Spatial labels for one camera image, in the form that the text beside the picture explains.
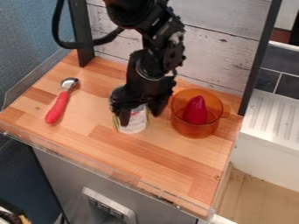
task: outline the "translucent orange bowl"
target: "translucent orange bowl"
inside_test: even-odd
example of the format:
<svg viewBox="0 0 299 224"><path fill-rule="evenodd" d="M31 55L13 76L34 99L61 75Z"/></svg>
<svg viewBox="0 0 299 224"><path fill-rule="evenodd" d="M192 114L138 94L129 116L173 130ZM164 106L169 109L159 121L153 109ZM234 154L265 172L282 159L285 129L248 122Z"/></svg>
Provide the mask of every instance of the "translucent orange bowl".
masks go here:
<svg viewBox="0 0 299 224"><path fill-rule="evenodd" d="M201 95L205 99L208 111L206 124L191 124L183 120L184 110L190 99ZM211 135L219 126L220 118L230 115L230 108L214 94L203 89L192 88L183 90L171 98L171 123L182 135L191 138L203 138Z"/></svg>

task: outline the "red handle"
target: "red handle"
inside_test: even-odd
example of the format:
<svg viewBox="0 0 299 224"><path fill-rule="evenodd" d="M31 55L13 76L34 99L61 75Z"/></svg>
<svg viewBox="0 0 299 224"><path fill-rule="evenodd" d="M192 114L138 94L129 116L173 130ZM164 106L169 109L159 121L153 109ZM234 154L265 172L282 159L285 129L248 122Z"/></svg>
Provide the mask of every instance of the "red handle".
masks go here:
<svg viewBox="0 0 299 224"><path fill-rule="evenodd" d="M47 123L57 122L66 109L67 101L68 101L68 93L67 91L64 91L59 95L54 106L50 109L50 111L46 115L45 121Z"/></svg>

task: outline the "red object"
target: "red object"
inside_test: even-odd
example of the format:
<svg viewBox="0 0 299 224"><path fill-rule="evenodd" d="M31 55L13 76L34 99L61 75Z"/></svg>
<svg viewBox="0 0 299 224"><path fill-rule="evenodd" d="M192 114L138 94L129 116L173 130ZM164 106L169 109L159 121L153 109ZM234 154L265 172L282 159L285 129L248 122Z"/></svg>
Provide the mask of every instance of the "red object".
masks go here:
<svg viewBox="0 0 299 224"><path fill-rule="evenodd" d="M205 106L205 99L198 95L189 100L187 107L184 111L184 121L191 124L206 124L208 112Z"/></svg>
<svg viewBox="0 0 299 224"><path fill-rule="evenodd" d="M59 95L54 106L50 109L50 111L46 115L45 121L47 123L57 122L66 109L67 101L68 101L68 92L64 91Z"/></svg>

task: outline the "can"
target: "can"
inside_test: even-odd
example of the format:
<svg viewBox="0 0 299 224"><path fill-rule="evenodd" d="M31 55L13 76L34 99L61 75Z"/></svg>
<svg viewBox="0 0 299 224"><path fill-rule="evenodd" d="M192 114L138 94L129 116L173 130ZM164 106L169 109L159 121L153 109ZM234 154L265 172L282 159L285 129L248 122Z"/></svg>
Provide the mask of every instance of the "can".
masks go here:
<svg viewBox="0 0 299 224"><path fill-rule="evenodd" d="M136 134L145 130L148 124L148 113L146 104L131 110L128 126L121 126L120 118L113 113L115 128L124 134Z"/></svg>

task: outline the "red cone-shaped toy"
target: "red cone-shaped toy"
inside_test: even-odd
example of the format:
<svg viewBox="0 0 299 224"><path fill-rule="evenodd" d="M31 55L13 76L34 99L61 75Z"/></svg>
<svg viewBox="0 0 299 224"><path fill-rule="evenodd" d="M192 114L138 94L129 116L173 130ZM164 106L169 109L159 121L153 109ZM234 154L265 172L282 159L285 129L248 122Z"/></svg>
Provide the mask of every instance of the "red cone-shaped toy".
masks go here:
<svg viewBox="0 0 299 224"><path fill-rule="evenodd" d="M208 113L205 99L199 95L189 100L184 111L183 119L190 124L206 124Z"/></svg>

